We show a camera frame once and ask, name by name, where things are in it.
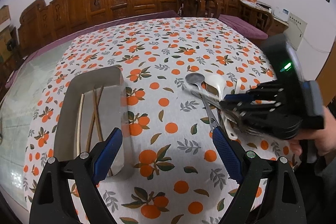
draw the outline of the utensil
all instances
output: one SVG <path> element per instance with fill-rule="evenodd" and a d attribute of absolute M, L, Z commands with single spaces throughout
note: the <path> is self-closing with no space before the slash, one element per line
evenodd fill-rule
<path fill-rule="evenodd" d="M 97 98 L 96 98 L 96 90 L 95 88 L 92 89 L 92 95 L 93 95 L 93 112 L 96 120 L 96 126 L 97 126 L 97 133 L 98 133 L 98 138 L 100 142 L 103 142 L 103 134 L 101 133 L 101 126 L 100 126 L 100 120 L 99 120 L 99 115 L 98 115 L 98 107 L 97 107 Z M 112 177 L 112 171 L 109 169 L 109 176 Z"/>
<path fill-rule="evenodd" d="M 204 75 L 202 75 L 200 73 L 197 73 L 197 72 L 192 72 L 185 77 L 185 80 L 188 84 L 196 85 L 199 90 L 202 90 L 202 83 L 204 82 L 204 79 L 205 79 Z M 219 124 L 216 121 L 216 118 L 213 115 L 213 113 L 212 113 L 212 111 L 209 107 L 209 104 L 208 104 L 206 98 L 204 97 L 204 95 L 201 95 L 201 98 L 202 98 L 203 104 L 205 106 L 205 110 L 208 114 L 209 124 L 210 124 L 210 128 L 211 128 L 210 131 L 213 132 L 213 130 L 217 126 L 219 126 Z"/>
<path fill-rule="evenodd" d="M 84 103 L 84 93 L 82 93 L 81 102 L 79 105 L 78 122 L 77 122 L 77 155 L 81 153 L 81 123 Z"/>
<path fill-rule="evenodd" d="M 205 77 L 205 83 L 207 85 L 210 85 L 210 86 L 214 87 L 217 90 L 218 97 L 221 101 L 224 99 L 224 89 L 226 87 L 226 81 L 224 80 L 224 78 L 222 76 L 214 75 L 214 74 L 207 75 Z M 222 113 L 222 111 L 220 109 L 217 109 L 217 112 L 218 112 L 218 118 L 220 117 L 220 120 L 223 121 L 223 126 L 226 130 L 226 133 L 227 133 L 229 139 L 230 140 L 238 139 L 237 134 L 235 133 L 235 131 L 231 127 L 229 120 L 225 117 L 225 114 Z"/>
<path fill-rule="evenodd" d="M 222 110 L 225 113 L 225 117 L 227 119 L 229 119 L 230 121 L 237 123 L 236 119 L 233 117 L 236 117 L 236 115 L 232 115 L 232 111 L 229 111 L 227 109 L 223 109 L 221 107 L 221 105 L 219 104 L 219 97 L 218 96 L 214 96 L 211 93 L 206 93 L 202 90 L 198 90 L 198 89 L 190 89 L 189 87 L 185 87 L 184 91 L 186 92 L 190 92 L 192 95 L 194 95 L 195 97 L 202 99 L 201 95 L 204 96 L 205 100 L 210 104 L 213 105 L 214 107 Z"/>
<path fill-rule="evenodd" d="M 236 87 L 235 87 L 235 94 L 238 94 L 240 92 L 241 85 L 242 85 L 242 81 L 240 79 L 237 79 Z"/>
<path fill-rule="evenodd" d="M 100 90 L 99 90 L 99 93 L 98 93 L 98 99 L 97 99 L 97 106 L 99 105 L 99 102 L 100 102 L 100 97 L 101 97 L 101 94 L 103 92 L 103 89 L 104 89 L 104 86 L 102 85 Z M 93 111 L 92 112 L 92 118 L 91 118 L 91 124 L 90 124 L 90 127 L 89 127 L 89 135 L 87 137 L 87 141 L 86 141 L 86 152 L 89 152 L 90 151 L 90 146 L 91 146 L 91 140 L 92 140 L 92 133 L 93 133 L 93 127 L 95 125 L 95 112 Z"/>
<path fill-rule="evenodd" d="M 217 90 L 213 86 L 208 85 L 206 82 L 205 82 L 205 89 L 207 90 L 209 94 L 211 93 L 217 94 Z M 217 110 L 217 116 L 218 116 L 218 123 L 220 124 L 221 128 L 225 130 L 221 110 L 219 108 L 216 108 L 216 110 Z"/>

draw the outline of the cardboard box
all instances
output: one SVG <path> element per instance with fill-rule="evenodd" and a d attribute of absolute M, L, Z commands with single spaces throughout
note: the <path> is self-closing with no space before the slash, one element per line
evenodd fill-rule
<path fill-rule="evenodd" d="M 12 53 L 7 50 L 6 46 L 6 43 L 11 40 L 11 38 L 9 27 L 6 27 L 2 32 L 0 32 L 0 63 L 6 61 L 12 55 Z"/>
<path fill-rule="evenodd" d="M 11 15 L 9 14 L 9 7 L 8 5 L 3 6 L 0 9 L 0 24 L 5 22 L 7 19 L 10 19 Z"/>

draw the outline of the blue gripper pad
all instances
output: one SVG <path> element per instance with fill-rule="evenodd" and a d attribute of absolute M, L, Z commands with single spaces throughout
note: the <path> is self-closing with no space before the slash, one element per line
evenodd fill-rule
<path fill-rule="evenodd" d="M 92 176 L 92 182 L 94 185 L 97 185 L 98 182 L 106 178 L 106 175 L 116 158 L 122 143 L 123 134 L 121 130 L 117 128 L 94 164 L 94 173 Z"/>
<path fill-rule="evenodd" d="M 224 101 L 226 102 L 252 102 L 254 101 L 253 96 L 247 93 L 240 94 L 227 94 L 224 97 Z"/>
<path fill-rule="evenodd" d="M 244 180 L 241 162 L 218 127 L 212 132 L 212 142 L 215 145 L 230 178 L 234 179 L 238 184 L 241 184 Z"/>

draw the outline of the white chopstick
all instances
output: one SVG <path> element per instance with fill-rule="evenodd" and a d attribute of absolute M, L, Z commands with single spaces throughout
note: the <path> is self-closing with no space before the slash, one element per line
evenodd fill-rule
<path fill-rule="evenodd" d="M 235 94 L 238 94 L 240 92 L 240 86 L 241 85 L 242 85 L 242 81 L 240 79 L 237 79 L 236 88 L 235 88 Z"/>
<path fill-rule="evenodd" d="M 84 93 L 82 93 L 81 104 L 79 105 L 78 123 L 77 123 L 77 155 L 81 153 L 81 123 L 84 103 Z"/>

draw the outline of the purple seat cushion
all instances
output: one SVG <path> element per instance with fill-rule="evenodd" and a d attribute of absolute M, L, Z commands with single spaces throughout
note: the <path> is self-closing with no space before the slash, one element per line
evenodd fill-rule
<path fill-rule="evenodd" d="M 267 39 L 268 35 L 262 30 L 257 29 L 251 24 L 245 22 L 239 17 L 220 15 L 218 18 L 221 22 L 231 27 L 247 39 Z"/>

